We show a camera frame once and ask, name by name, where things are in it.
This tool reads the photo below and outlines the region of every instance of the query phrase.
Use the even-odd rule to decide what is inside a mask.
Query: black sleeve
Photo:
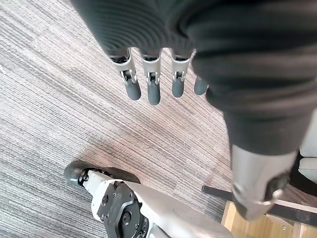
[[[231,144],[264,155],[299,148],[317,106],[316,1],[72,2],[103,49],[195,48],[194,71]]]

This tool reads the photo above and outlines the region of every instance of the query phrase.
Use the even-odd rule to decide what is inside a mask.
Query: robotic hand
[[[202,80],[195,92],[203,94],[209,85],[207,101],[223,111],[237,209],[248,220],[269,210],[287,185],[317,106],[316,1],[72,3],[116,65],[132,100],[141,90],[130,47],[140,49],[152,105],[160,101],[161,48],[172,49],[175,97],[183,93],[196,49],[192,66]]]
[[[127,171],[75,161],[66,167],[64,177],[93,196],[94,218],[104,223],[109,238],[232,237],[208,215],[141,185]]]

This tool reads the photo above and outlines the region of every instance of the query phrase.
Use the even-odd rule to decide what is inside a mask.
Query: striped carpet
[[[170,54],[162,53],[161,103],[133,102],[66,0],[0,2],[0,237],[106,237],[91,197],[63,180],[74,160],[135,173],[156,188],[221,220],[225,202],[203,184],[230,190],[222,115],[193,92],[171,94]],[[317,205],[288,188],[286,200]]]

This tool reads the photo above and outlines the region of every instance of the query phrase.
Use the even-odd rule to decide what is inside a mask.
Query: metal bracket
[[[141,212],[134,191],[124,182],[109,184],[97,215],[104,222],[109,238],[145,238],[149,220]]]
[[[148,72],[147,73],[147,83],[150,85],[151,81],[155,81],[155,84],[159,84],[158,72]]]
[[[131,50],[129,49],[128,52],[129,52],[129,59],[126,62],[117,63],[117,62],[111,61],[116,67],[125,85],[127,85],[127,81],[129,79],[131,79],[133,83],[136,83],[138,80]]]
[[[188,65],[190,62],[190,58],[187,60],[175,60],[172,58],[172,75],[173,75],[173,81],[176,81],[176,79],[180,78],[181,82],[184,82],[185,76],[187,74]]]

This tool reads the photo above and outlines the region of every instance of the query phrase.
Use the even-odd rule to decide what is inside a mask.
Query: screw
[[[101,205],[105,206],[108,203],[109,197],[105,195],[101,201]]]
[[[127,226],[129,225],[131,220],[131,214],[129,212],[125,212],[122,217],[122,223]]]

